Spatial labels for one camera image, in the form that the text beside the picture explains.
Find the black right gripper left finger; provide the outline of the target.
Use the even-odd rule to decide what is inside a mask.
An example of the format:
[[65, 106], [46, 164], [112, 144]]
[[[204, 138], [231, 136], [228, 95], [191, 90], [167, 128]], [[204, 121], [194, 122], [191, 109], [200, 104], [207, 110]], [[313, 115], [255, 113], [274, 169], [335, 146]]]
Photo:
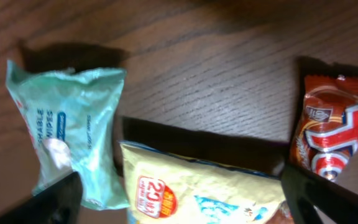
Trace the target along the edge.
[[0, 214], [0, 224], [76, 224], [83, 186], [72, 172], [41, 193]]

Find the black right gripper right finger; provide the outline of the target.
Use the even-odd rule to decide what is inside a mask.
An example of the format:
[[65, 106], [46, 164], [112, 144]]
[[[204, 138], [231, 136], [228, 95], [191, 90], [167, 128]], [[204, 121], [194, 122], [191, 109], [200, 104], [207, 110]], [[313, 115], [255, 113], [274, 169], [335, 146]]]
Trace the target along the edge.
[[287, 164], [281, 184], [295, 223], [321, 223], [316, 209], [336, 223], [358, 223], [358, 195], [304, 168]]

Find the orange brown candy bar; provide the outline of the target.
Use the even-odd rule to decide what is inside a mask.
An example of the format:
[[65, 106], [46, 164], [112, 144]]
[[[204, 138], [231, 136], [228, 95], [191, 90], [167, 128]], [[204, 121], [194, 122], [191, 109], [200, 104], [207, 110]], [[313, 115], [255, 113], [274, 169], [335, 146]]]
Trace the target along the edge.
[[358, 151], [358, 77], [306, 75], [290, 162], [334, 182]]

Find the teal wet wipes pack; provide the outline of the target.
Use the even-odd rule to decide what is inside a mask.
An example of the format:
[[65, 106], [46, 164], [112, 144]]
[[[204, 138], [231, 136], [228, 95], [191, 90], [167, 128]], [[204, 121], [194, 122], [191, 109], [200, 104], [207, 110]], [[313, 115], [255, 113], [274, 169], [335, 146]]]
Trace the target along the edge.
[[125, 77], [122, 68], [30, 73], [7, 61], [6, 87], [40, 162], [34, 195], [77, 172], [83, 186], [82, 206], [92, 210], [129, 207], [112, 149], [114, 114]]

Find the large yellow snack bag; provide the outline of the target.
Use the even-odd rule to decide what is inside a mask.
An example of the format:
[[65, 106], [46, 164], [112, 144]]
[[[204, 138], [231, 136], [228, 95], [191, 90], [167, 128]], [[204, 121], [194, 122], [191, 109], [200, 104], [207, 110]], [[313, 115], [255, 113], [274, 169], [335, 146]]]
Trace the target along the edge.
[[278, 179], [122, 141], [134, 223], [290, 223]]

